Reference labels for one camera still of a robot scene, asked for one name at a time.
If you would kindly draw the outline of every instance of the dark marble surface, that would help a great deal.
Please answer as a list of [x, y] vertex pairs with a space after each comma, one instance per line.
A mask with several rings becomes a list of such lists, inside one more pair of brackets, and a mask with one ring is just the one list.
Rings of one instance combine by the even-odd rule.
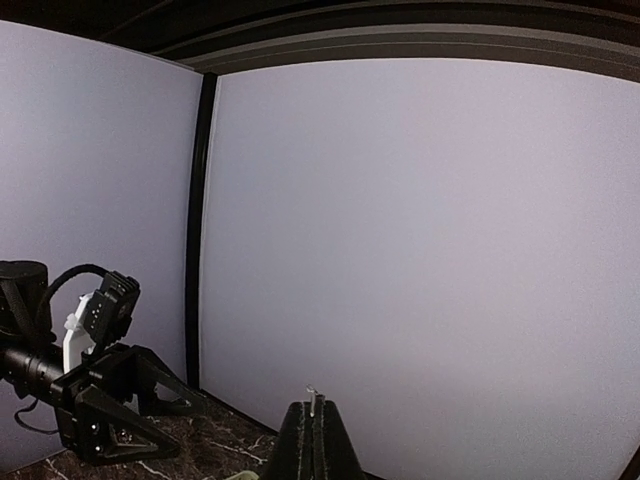
[[6, 480], [197, 479], [224, 480], [244, 470], [260, 474], [275, 437], [213, 401], [206, 416], [158, 417], [176, 438], [179, 457], [92, 467], [70, 451], [6, 475]]

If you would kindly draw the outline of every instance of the white backdrop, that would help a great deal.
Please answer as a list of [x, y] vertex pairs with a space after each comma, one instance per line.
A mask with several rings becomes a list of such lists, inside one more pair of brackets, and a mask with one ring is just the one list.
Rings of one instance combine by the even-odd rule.
[[[0, 259], [49, 265], [51, 280], [97, 263], [136, 278], [126, 342], [184, 374], [184, 252], [202, 76], [110, 45], [0, 22]], [[59, 344], [91, 275], [53, 299]], [[28, 405], [0, 383], [0, 473], [61, 450], [21, 429]], [[26, 416], [52, 428], [40, 404]]]
[[618, 478], [640, 444], [640, 85], [466, 60], [222, 77], [202, 384], [313, 384], [365, 469]]

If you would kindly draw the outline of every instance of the black frame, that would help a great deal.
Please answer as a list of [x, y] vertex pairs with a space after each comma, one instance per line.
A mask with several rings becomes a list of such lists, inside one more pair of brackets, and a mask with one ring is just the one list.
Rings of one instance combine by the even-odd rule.
[[[640, 5], [541, 0], [311, 2], [216, 25], [152, 53], [216, 75], [326, 60], [446, 57], [548, 65], [640, 83]], [[211, 108], [201, 101], [196, 140], [206, 135], [208, 146], [209, 134], [200, 129], [205, 116], [212, 115], [213, 98], [207, 98]], [[208, 152], [198, 142], [196, 151], [185, 327], [188, 383], [199, 388], [199, 259]], [[619, 480], [638, 477], [640, 447]]]

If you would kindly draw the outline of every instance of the white wall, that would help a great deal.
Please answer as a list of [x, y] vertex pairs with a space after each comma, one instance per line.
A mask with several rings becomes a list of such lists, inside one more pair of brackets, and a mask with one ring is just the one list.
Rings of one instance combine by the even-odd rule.
[[312, 383], [365, 469], [618, 478], [640, 444], [640, 85], [374, 60], [223, 77], [202, 381]]
[[[35, 259], [50, 279], [92, 262], [138, 279], [125, 339], [184, 373], [187, 195], [201, 76], [109, 45], [0, 22], [0, 258]], [[61, 340], [80, 278], [54, 297]], [[0, 472], [60, 450], [27, 432], [0, 383]], [[27, 415], [55, 423], [50, 407]]]

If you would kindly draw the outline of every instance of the robotic arm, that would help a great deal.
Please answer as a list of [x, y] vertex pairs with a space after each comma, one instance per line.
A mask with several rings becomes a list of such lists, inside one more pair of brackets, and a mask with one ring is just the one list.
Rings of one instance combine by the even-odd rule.
[[[69, 315], [63, 347], [51, 332], [49, 300], [80, 273], [103, 277]], [[0, 380], [55, 410], [62, 444], [92, 465], [168, 458], [175, 439], [145, 419], [204, 410], [205, 397], [184, 384], [150, 349], [117, 343], [128, 332], [140, 286], [131, 277], [83, 265], [48, 286], [47, 267], [0, 261]], [[161, 400], [159, 385], [177, 400]], [[127, 406], [137, 399], [137, 412]], [[16, 421], [28, 427], [16, 414]]]

